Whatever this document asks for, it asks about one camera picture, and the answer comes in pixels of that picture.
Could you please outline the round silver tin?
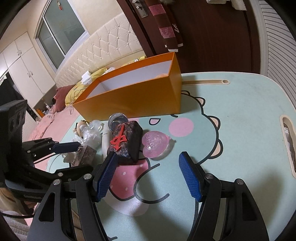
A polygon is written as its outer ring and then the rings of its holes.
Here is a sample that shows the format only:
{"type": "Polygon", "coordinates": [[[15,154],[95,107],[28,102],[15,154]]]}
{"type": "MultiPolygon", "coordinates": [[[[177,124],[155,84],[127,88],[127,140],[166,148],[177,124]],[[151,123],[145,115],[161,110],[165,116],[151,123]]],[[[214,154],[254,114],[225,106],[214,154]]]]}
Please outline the round silver tin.
{"type": "Polygon", "coordinates": [[[113,133],[118,125],[128,122],[128,118],[123,113],[114,113],[109,117],[108,127],[113,133]]]}

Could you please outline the pink heart-shaped jelly toy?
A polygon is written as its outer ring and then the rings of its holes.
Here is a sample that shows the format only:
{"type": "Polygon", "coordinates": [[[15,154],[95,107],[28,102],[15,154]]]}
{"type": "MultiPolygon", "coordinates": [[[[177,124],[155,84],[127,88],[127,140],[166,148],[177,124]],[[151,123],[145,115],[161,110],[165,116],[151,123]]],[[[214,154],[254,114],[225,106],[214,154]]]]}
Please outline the pink heart-shaped jelly toy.
{"type": "Polygon", "coordinates": [[[161,160],[175,145],[175,140],[159,131],[149,131],[142,137],[142,154],[149,159],[161,160]]]}

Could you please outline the window with grey glass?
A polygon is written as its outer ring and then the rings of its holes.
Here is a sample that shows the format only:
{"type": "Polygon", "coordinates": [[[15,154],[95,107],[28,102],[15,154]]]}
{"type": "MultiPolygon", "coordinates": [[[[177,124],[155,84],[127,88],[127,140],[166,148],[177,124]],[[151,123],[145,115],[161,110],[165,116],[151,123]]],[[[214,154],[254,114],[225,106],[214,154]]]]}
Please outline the window with grey glass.
{"type": "Polygon", "coordinates": [[[89,36],[72,1],[45,1],[35,39],[54,72],[89,36]]]}

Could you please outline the white tube bottle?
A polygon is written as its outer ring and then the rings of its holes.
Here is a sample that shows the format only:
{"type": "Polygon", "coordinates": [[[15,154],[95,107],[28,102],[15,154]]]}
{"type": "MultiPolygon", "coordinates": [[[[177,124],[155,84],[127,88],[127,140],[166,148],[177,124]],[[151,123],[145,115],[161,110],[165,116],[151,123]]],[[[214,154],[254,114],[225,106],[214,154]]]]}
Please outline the white tube bottle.
{"type": "Polygon", "coordinates": [[[111,138],[112,138],[112,132],[108,127],[108,123],[105,123],[102,131],[102,146],[101,146],[103,159],[107,157],[107,150],[109,148],[111,138]]]}

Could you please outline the dark red pillow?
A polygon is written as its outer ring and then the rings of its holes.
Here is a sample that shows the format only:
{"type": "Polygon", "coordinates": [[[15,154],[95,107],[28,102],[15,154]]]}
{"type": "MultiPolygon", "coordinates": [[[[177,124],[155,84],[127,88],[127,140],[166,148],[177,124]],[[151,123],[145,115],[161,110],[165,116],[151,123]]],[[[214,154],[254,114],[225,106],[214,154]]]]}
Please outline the dark red pillow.
{"type": "Polygon", "coordinates": [[[74,87],[74,85],[68,85],[64,87],[60,87],[57,89],[57,93],[55,95],[55,111],[60,112],[62,111],[66,104],[65,104],[65,98],[68,92],[74,87]]]}

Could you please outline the cream tufted headboard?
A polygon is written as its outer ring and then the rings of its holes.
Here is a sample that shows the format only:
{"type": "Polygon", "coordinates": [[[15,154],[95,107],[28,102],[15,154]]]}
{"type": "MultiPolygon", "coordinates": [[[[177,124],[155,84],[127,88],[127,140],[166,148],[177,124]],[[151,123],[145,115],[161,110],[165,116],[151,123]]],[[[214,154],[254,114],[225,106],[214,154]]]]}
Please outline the cream tufted headboard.
{"type": "Polygon", "coordinates": [[[76,84],[82,75],[101,68],[119,68],[145,56],[124,13],[121,13],[93,33],[57,71],[57,87],[76,84]]]}

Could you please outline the brown card deck box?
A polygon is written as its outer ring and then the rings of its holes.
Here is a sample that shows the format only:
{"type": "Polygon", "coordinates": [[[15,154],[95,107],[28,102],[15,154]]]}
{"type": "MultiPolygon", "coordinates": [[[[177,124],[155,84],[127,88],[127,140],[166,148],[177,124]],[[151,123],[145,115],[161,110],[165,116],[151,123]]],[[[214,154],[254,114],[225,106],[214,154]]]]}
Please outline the brown card deck box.
{"type": "Polygon", "coordinates": [[[96,152],[97,151],[90,146],[80,146],[74,154],[74,160],[70,163],[71,167],[92,165],[96,152]]]}

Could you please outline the striped maroon pink scarf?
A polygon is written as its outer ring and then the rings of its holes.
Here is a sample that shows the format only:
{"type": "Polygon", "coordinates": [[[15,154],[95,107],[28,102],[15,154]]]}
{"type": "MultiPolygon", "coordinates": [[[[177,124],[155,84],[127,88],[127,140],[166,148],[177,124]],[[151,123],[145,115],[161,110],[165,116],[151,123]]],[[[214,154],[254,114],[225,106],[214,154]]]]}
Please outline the striped maroon pink scarf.
{"type": "Polygon", "coordinates": [[[163,37],[165,47],[169,52],[178,52],[183,46],[182,36],[177,22],[163,1],[145,1],[152,16],[156,20],[159,32],[163,37]]]}

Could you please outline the yellow pillow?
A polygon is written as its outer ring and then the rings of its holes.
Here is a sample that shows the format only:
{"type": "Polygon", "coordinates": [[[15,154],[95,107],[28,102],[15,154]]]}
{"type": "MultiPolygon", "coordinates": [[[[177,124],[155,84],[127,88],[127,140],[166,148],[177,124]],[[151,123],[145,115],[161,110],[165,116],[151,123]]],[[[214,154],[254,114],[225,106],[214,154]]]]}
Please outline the yellow pillow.
{"type": "MultiPolygon", "coordinates": [[[[110,72],[111,68],[101,68],[94,73],[91,74],[91,82],[92,83],[96,78],[104,75],[107,72],[110,72]]],[[[65,106],[70,106],[73,104],[76,99],[85,91],[85,89],[89,86],[89,84],[82,84],[81,81],[79,81],[74,87],[71,88],[71,90],[67,93],[65,97],[65,106]]]]}

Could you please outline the white wardrobe cabinets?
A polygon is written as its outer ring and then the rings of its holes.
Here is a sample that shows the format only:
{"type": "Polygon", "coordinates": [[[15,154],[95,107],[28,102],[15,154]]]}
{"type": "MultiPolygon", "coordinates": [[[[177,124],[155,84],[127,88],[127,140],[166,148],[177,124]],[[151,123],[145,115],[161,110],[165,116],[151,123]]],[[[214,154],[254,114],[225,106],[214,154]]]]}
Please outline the white wardrobe cabinets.
{"type": "Polygon", "coordinates": [[[35,107],[55,81],[33,47],[28,33],[12,41],[3,51],[8,72],[30,107],[35,107]]]}

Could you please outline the black box with red character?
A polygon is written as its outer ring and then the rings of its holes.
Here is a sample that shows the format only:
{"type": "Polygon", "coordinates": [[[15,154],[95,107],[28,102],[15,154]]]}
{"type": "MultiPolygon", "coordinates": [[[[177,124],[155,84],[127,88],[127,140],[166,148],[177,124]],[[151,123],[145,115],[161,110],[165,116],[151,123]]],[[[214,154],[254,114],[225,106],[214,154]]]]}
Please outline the black box with red character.
{"type": "Polygon", "coordinates": [[[118,163],[132,165],[138,162],[143,129],[137,121],[121,123],[112,134],[107,154],[115,152],[118,163]]]}

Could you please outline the clear plastic bag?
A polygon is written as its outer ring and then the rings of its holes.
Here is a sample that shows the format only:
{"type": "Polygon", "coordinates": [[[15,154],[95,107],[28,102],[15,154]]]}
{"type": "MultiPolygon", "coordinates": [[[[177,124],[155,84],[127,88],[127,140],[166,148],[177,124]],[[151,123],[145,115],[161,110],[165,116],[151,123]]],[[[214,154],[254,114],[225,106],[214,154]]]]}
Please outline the clear plastic bag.
{"type": "Polygon", "coordinates": [[[82,146],[90,146],[98,150],[101,146],[103,124],[99,120],[88,122],[88,127],[83,130],[83,138],[74,134],[72,142],[79,142],[82,146]]]}

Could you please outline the orange cardboard box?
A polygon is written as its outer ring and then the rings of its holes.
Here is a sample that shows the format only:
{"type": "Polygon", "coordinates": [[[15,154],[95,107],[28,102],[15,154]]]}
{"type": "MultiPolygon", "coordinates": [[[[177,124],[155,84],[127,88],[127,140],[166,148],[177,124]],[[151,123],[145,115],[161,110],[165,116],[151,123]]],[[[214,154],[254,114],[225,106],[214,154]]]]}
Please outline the orange cardboard box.
{"type": "Polygon", "coordinates": [[[182,77],[175,53],[146,58],[96,78],[73,103],[86,120],[177,114],[182,77]]]}

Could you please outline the white charger box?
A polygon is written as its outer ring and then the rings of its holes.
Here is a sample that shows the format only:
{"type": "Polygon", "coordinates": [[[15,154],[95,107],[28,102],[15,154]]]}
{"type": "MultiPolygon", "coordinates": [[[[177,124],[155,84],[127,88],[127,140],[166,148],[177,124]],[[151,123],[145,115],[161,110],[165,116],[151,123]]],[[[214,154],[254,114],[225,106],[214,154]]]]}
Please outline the white charger box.
{"type": "Polygon", "coordinates": [[[97,77],[92,75],[89,71],[86,71],[81,78],[80,82],[82,85],[90,85],[97,77]]]}

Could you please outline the white ribbed closet door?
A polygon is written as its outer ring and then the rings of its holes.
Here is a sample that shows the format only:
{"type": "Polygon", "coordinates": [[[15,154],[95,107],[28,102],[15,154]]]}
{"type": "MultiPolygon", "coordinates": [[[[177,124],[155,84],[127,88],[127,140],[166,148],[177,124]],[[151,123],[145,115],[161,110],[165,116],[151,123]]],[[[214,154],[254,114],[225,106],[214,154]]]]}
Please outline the white ribbed closet door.
{"type": "Polygon", "coordinates": [[[260,74],[276,82],[295,105],[295,39],[266,1],[250,1],[259,34],[260,74]]]}

